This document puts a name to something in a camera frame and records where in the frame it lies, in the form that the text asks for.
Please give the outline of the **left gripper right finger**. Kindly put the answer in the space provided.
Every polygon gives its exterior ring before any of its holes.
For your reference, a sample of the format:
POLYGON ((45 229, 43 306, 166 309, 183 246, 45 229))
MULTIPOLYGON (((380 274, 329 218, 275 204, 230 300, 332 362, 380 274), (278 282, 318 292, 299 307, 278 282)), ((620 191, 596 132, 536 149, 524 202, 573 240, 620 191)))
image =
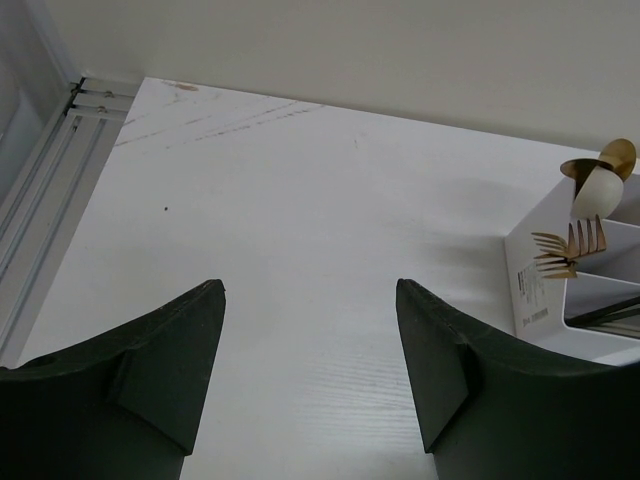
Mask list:
POLYGON ((635 479, 639 367, 517 339, 417 282, 396 312, 426 453, 441 479, 635 479))

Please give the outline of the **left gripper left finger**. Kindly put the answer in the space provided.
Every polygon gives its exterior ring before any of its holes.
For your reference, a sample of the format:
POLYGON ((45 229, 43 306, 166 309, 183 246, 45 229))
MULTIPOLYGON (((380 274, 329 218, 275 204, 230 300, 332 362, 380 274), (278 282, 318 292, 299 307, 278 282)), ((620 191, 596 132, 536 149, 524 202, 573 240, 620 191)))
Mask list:
POLYGON ((176 479, 225 315, 208 280, 91 339, 1 371, 5 479, 176 479))

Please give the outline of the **black chopstick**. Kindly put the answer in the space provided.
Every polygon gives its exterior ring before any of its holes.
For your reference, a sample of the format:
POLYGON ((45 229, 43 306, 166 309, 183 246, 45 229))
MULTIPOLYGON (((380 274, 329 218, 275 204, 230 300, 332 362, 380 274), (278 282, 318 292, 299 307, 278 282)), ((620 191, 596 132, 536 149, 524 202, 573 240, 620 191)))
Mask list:
POLYGON ((590 312, 582 313, 580 315, 576 315, 574 317, 568 318, 565 320, 565 323, 573 327, 594 324, 596 321, 600 320, 601 318, 607 315, 616 314, 622 310, 629 309, 630 307, 636 306, 638 304, 639 304, 639 297, 636 296, 628 300, 624 300, 618 303, 614 303, 590 312))
POLYGON ((639 316, 639 304, 618 304, 611 305, 597 320, 598 324, 607 324, 615 322, 630 322, 633 318, 639 316))

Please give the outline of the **gold green-handled fork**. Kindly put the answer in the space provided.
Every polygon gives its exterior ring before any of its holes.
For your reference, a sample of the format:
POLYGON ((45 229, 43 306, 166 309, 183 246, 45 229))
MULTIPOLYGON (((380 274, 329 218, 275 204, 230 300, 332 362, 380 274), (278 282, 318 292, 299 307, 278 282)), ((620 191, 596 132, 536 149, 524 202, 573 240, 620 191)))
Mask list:
POLYGON ((577 277, 577 262, 566 257, 556 257, 550 254, 534 258, 538 273, 546 279, 573 279, 577 277))
POLYGON ((565 257, 568 251, 567 241, 556 234, 545 232, 532 232, 531 236, 535 245, 544 253, 565 257))

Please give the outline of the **rose gold fork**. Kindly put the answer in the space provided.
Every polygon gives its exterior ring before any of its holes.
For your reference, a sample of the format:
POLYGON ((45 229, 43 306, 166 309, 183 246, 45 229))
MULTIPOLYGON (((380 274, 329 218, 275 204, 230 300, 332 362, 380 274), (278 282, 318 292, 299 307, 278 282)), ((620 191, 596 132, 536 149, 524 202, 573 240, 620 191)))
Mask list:
POLYGON ((576 220, 569 224, 567 240, 569 260, 577 261, 606 250, 606 235, 598 215, 593 220, 576 220))

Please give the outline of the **white ceramic spoon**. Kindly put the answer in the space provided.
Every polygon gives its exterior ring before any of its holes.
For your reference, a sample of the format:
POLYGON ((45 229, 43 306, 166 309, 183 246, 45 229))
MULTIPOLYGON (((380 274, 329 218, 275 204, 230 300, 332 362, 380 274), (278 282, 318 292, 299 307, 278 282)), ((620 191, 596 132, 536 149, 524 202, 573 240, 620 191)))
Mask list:
POLYGON ((597 166, 576 182, 571 216, 594 220, 609 216, 619 205, 624 182, 611 170, 597 166))

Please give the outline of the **gold green-handled spoon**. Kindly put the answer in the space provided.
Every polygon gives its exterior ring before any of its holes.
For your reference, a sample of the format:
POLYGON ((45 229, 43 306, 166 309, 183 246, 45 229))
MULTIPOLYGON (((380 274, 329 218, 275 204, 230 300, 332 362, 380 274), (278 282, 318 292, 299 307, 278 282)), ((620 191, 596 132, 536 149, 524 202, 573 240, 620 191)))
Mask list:
POLYGON ((626 138, 609 142, 598 156, 623 182, 632 175, 637 161, 636 147, 626 138))
POLYGON ((577 158, 561 164, 561 173, 574 180, 574 198, 578 196, 593 170, 602 166, 603 163, 600 160, 592 158, 577 158))

